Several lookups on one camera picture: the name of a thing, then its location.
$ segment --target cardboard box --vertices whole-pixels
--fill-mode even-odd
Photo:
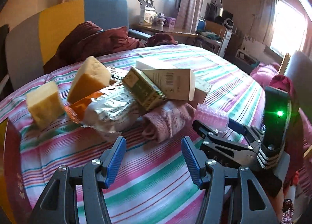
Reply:
[[[167,22],[163,26],[164,27],[174,28],[176,19],[172,18],[172,17],[165,17],[165,19],[167,20]]]
[[[194,99],[195,75],[191,69],[149,69],[142,72],[168,99],[185,101]]]
[[[134,67],[122,82],[146,111],[156,108],[166,100],[164,93],[144,73]]]
[[[212,84],[200,79],[195,79],[195,93],[193,101],[189,101],[188,103],[192,105],[193,108],[197,109],[197,104],[203,104],[207,98],[207,95],[210,92]]]
[[[284,75],[290,59],[291,56],[289,55],[289,53],[286,53],[286,55],[283,58],[282,64],[280,65],[280,69],[278,70],[277,73],[278,75]]]
[[[176,67],[169,62],[164,62],[156,58],[139,58],[135,62],[135,67],[139,70],[146,69],[175,69]]]
[[[140,14],[140,25],[152,25],[154,18],[157,17],[157,13],[154,10],[141,10]]]

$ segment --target white box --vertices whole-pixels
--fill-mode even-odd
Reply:
[[[197,104],[203,104],[210,92],[212,84],[200,79],[195,79],[195,93],[193,101],[188,103],[195,109],[197,109]]]
[[[169,62],[164,62],[156,58],[139,58],[135,62],[135,67],[139,70],[146,69],[175,69],[176,67]]]
[[[195,93],[195,75],[191,69],[149,69],[142,72],[168,99],[192,101]]]
[[[140,25],[152,25],[157,13],[154,10],[141,10]]]

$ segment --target purple box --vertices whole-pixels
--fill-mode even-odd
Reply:
[[[166,24],[164,24],[165,27],[171,27],[174,28],[174,24],[175,24],[175,18],[172,17],[165,17],[165,19],[167,20]]]

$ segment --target pink pillow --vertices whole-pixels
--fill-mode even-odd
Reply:
[[[272,63],[272,65],[273,65],[273,67],[275,68],[275,70],[278,71],[278,70],[280,69],[280,64],[274,62],[274,63]]]
[[[273,65],[266,65],[263,67],[255,68],[250,76],[259,83],[259,85],[264,89],[269,85],[271,79],[277,75],[277,70]]]

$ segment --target blue chair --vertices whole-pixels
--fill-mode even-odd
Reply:
[[[5,39],[13,89],[44,75],[43,65],[64,38],[85,21],[104,30],[129,26],[127,0],[73,0],[47,8],[17,25]],[[150,37],[132,29],[129,36],[143,40]]]

